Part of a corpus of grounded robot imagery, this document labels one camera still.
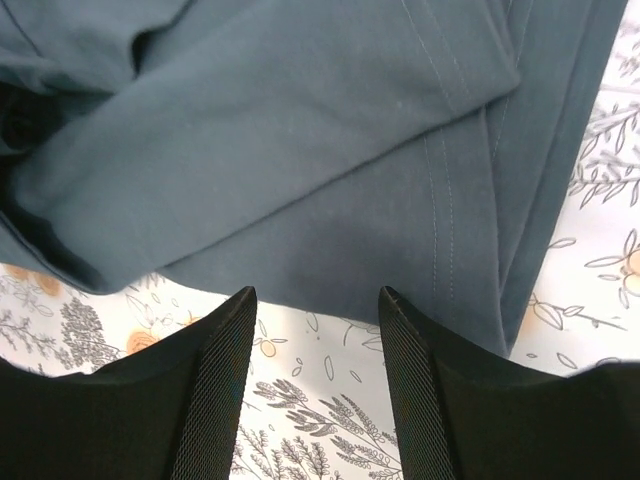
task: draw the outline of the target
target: floral print fabric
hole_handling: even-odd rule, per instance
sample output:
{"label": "floral print fabric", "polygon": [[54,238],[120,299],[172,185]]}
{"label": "floral print fabric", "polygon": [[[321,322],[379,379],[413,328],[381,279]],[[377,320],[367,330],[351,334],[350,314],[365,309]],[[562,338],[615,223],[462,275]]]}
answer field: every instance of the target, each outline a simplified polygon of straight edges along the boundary
{"label": "floral print fabric", "polygon": [[[632,0],[512,360],[570,375],[640,359],[639,115],[640,0]],[[92,297],[5,265],[0,355],[42,375],[91,372],[223,301],[157,274]],[[260,304],[230,475],[401,479],[379,328]]]}

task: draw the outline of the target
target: seam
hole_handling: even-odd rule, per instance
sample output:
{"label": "seam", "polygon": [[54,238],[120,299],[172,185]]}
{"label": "seam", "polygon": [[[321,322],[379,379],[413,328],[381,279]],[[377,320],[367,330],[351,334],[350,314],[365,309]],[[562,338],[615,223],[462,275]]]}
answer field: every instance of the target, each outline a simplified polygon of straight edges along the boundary
{"label": "seam", "polygon": [[420,45],[422,46],[422,50],[427,55],[427,58],[429,59],[429,63],[431,64],[431,67],[433,68],[433,71],[436,74],[436,78],[438,79],[438,85],[440,86],[440,91],[444,95],[444,99],[445,99],[445,102],[447,103],[447,106],[449,107],[449,110],[451,110],[451,112],[454,113],[454,114],[457,113],[457,111],[454,110],[453,106],[451,105],[451,98],[449,97],[449,94],[447,93],[447,91],[444,89],[444,85],[442,83],[442,77],[440,76],[440,72],[438,71],[438,68],[436,67],[436,64],[433,62],[433,58],[431,58],[431,55],[429,54],[429,51],[427,50],[427,46],[425,45],[423,38],[420,36],[420,33],[418,32],[418,28],[416,27],[416,24],[413,21],[413,17],[411,16],[411,12],[409,11],[409,8],[407,7],[407,3],[405,2],[405,0],[400,0],[400,2],[402,3],[402,8],[404,8],[404,11],[407,14],[407,17],[409,18],[409,22],[411,23],[411,29],[413,30],[413,33],[415,33],[415,35],[418,37],[418,40],[420,41]]}
{"label": "seam", "polygon": [[436,216],[436,196],[433,190],[433,175],[431,173],[431,159],[427,148],[427,136],[422,137],[424,142],[424,155],[427,159],[427,170],[429,172],[429,187],[431,189],[431,205],[433,206],[433,299],[435,304],[437,298],[436,285],[438,280],[438,217]]}
{"label": "seam", "polygon": [[442,139],[442,153],[444,155],[444,170],[447,176],[447,189],[449,190],[449,301],[451,307],[451,320],[455,322],[456,314],[453,308],[454,288],[453,288],[453,256],[454,256],[454,228],[453,223],[453,194],[451,192],[451,177],[449,175],[449,158],[447,156],[447,145],[444,139],[444,131],[440,129],[440,138]]}
{"label": "seam", "polygon": [[9,17],[9,20],[11,21],[11,23],[13,23],[13,25],[18,29],[18,31],[20,32],[22,37],[29,44],[29,46],[33,49],[35,54],[38,55],[40,58],[42,58],[42,52],[40,51],[38,46],[34,43],[34,41],[31,40],[31,37],[29,37],[29,35],[27,35],[27,32],[22,28],[22,26],[18,22],[18,19],[16,18],[16,16],[13,14],[11,9],[9,8],[9,5],[7,5],[7,2],[5,0],[0,0],[0,4],[2,4],[2,7],[4,8],[5,12],[7,12],[7,16]]}
{"label": "seam", "polygon": [[433,23],[436,26],[436,30],[438,31],[438,34],[442,38],[442,45],[444,46],[444,49],[446,50],[446,52],[451,57],[451,61],[453,62],[453,66],[455,67],[456,71],[458,72],[458,78],[460,78],[460,83],[462,84],[462,88],[464,89],[465,95],[467,96],[467,98],[470,98],[471,97],[471,91],[469,90],[469,86],[467,85],[467,82],[464,79],[464,75],[462,74],[462,69],[460,68],[460,63],[458,62],[458,59],[456,58],[456,56],[453,54],[453,50],[451,50],[451,46],[449,45],[449,42],[447,41],[447,37],[445,36],[444,31],[442,30],[442,27],[440,26],[440,22],[438,22],[438,19],[436,18],[435,14],[433,13],[433,10],[431,10],[431,7],[429,6],[429,4],[425,0],[422,0],[422,4],[424,5],[424,7],[425,7],[425,9],[427,11],[427,15],[429,15],[431,17],[431,19],[433,20]]}
{"label": "seam", "polygon": [[[527,17],[524,23],[524,29],[522,31],[522,37],[520,38],[520,45],[518,47],[518,55],[516,56],[516,68],[520,64],[520,57],[522,56],[522,50],[524,49],[524,40],[527,35],[527,30],[529,28],[529,19],[531,18],[531,11],[533,10],[533,4],[535,0],[531,0],[529,2],[529,10],[527,11]],[[513,4],[513,0],[509,2],[509,8],[507,11],[507,15],[511,12],[511,5]],[[502,119],[500,120],[500,129],[498,130],[498,138],[496,138],[496,144],[493,147],[493,153],[491,154],[491,162],[496,158],[496,154],[498,153],[498,146],[500,145],[500,139],[502,138],[502,130],[504,129],[504,121],[507,117],[507,110],[509,110],[509,104],[511,102],[511,95],[507,97],[507,100],[504,104],[504,109],[502,110]]]}

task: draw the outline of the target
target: orange flower print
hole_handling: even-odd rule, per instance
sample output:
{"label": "orange flower print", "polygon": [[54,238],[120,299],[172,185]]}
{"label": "orange flower print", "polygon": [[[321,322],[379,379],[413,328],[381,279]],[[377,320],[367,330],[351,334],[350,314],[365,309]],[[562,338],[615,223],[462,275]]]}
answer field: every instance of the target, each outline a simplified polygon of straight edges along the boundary
{"label": "orange flower print", "polygon": [[632,252],[627,259],[627,268],[634,275],[640,275],[640,249]]}
{"label": "orange flower print", "polygon": [[258,320],[258,326],[260,327],[260,332],[262,333],[262,337],[256,337],[253,340],[253,345],[260,346],[260,351],[267,358],[273,358],[278,353],[276,348],[276,344],[278,343],[286,343],[288,340],[283,338],[267,338],[267,329],[262,323],[262,320]]}
{"label": "orange flower print", "polygon": [[153,345],[159,340],[159,338],[151,335],[149,332],[142,330],[135,330],[129,335],[127,340],[127,355],[134,354],[140,350]]}
{"label": "orange flower print", "polygon": [[194,317],[193,314],[189,312],[189,318],[187,318],[187,320],[184,322],[184,326],[188,327],[189,325],[196,323],[201,318],[202,317]]}
{"label": "orange flower print", "polygon": [[4,269],[10,277],[18,280],[19,282],[24,282],[27,278],[29,278],[29,270],[25,270],[24,268],[15,267],[13,265],[5,265]]}
{"label": "orange flower print", "polygon": [[42,289],[44,293],[49,295],[50,297],[57,297],[62,289],[60,282],[55,278],[49,277],[47,275],[43,275],[42,273],[33,273],[33,277],[36,280],[38,286]]}
{"label": "orange flower print", "polygon": [[618,299],[625,308],[631,308],[631,298],[640,297],[640,242],[638,231],[634,228],[629,232],[622,249],[622,255],[609,255],[596,258],[585,264],[587,268],[605,268],[619,266],[619,273],[602,273],[601,280],[618,283]]}

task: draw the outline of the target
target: fabric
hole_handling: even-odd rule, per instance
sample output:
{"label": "fabric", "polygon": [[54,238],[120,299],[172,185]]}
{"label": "fabric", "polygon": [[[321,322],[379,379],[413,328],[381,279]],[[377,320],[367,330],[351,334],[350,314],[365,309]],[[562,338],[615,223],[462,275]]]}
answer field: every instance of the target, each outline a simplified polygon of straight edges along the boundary
{"label": "fabric", "polygon": [[[563,212],[511,354],[514,362],[557,376],[640,360],[640,297],[634,295],[640,292],[640,202],[634,195],[640,164],[633,126],[639,5],[629,2],[609,55]],[[38,273],[0,266],[0,355],[34,373],[89,373],[197,321],[224,301],[157,274],[116,294],[94,296]],[[81,310],[74,308],[78,302]],[[231,478],[269,479],[278,469],[295,478],[295,469],[305,468],[313,480],[369,473],[401,479],[380,328],[265,302],[258,318]],[[298,392],[295,404],[282,408],[291,386]],[[146,409],[136,407],[141,413]],[[351,416],[334,418],[336,410]],[[317,470],[308,469],[300,440]],[[375,452],[376,460],[366,458],[365,450]],[[273,455],[280,458],[277,464]]]}
{"label": "fabric", "polygon": [[197,324],[91,375],[48,378],[0,359],[10,392],[0,406],[11,412],[0,472],[16,480],[224,478],[256,306],[255,291],[244,289]]}
{"label": "fabric", "polygon": [[[90,36],[98,84],[62,16],[36,35],[37,15],[5,2],[0,80],[64,92],[70,120],[5,175],[0,260],[94,293],[153,270],[221,293],[253,284],[267,301],[371,323],[378,288],[394,284],[507,355],[526,299],[503,311],[501,292],[529,180],[563,100],[592,103],[606,54],[581,41],[600,3],[165,2]],[[601,21],[603,48],[624,4]],[[101,9],[73,21],[113,18]],[[62,48],[37,47],[47,35]],[[570,92],[579,54],[594,59],[583,95]],[[513,121],[525,107],[527,123]],[[576,132],[555,141],[577,151]],[[534,214],[548,226],[557,212]]]}

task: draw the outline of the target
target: fabric fold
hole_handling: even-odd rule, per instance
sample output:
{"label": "fabric fold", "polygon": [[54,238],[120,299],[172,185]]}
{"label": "fabric fold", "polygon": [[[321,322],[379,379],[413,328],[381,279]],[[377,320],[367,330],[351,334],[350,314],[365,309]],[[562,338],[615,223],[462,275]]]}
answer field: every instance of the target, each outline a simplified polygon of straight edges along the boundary
{"label": "fabric fold", "polygon": [[58,275],[123,288],[510,91],[493,22],[471,0],[252,4],[68,123],[3,210],[64,247]]}

